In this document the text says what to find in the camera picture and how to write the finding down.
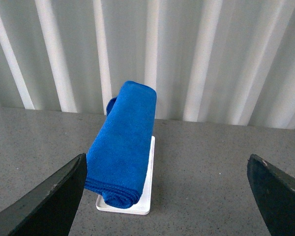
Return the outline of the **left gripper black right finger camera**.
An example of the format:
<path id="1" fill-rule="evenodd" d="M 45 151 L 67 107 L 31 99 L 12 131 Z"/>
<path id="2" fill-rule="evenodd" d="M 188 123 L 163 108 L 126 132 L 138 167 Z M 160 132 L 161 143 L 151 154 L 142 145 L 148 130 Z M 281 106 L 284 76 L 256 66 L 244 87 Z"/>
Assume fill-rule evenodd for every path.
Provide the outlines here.
<path id="1" fill-rule="evenodd" d="M 272 236 L 295 236 L 295 178 L 252 154 L 247 177 Z"/>

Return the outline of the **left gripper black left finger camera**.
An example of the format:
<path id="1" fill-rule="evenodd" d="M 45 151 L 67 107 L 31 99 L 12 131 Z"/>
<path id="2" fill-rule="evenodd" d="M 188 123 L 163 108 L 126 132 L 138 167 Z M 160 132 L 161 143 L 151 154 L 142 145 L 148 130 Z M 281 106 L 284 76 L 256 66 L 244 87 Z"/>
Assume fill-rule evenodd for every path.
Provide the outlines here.
<path id="1" fill-rule="evenodd" d="M 82 153 L 0 212 L 0 236 L 67 236 L 86 176 Z"/>

